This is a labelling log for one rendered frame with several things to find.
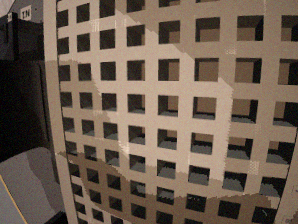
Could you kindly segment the white label with black letters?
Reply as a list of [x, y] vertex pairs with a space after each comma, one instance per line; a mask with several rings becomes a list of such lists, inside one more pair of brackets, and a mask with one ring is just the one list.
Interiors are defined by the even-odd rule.
[[21, 19], [31, 20], [31, 5], [21, 9]]

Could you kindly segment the dark grey perforated base plate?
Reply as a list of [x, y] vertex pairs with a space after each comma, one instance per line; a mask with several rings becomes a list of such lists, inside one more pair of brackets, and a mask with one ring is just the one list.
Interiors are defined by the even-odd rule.
[[[21, 9], [29, 5], [28, 21], [43, 22], [43, 0], [14, 0], [8, 13], [16, 12], [21, 19]], [[64, 208], [47, 148], [34, 148], [3, 161], [0, 175], [27, 224], [44, 224]]]

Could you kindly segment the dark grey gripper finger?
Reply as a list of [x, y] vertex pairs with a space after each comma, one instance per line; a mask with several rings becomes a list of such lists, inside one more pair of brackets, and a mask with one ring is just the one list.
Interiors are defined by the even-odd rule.
[[60, 185], [45, 60], [0, 60], [0, 163], [38, 147], [50, 151], [55, 181]]

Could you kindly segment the beige plate with grid of square wells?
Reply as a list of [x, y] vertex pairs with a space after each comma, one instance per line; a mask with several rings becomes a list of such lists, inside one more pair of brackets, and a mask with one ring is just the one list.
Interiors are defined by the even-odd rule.
[[298, 0], [43, 0], [43, 23], [68, 224], [298, 224]]

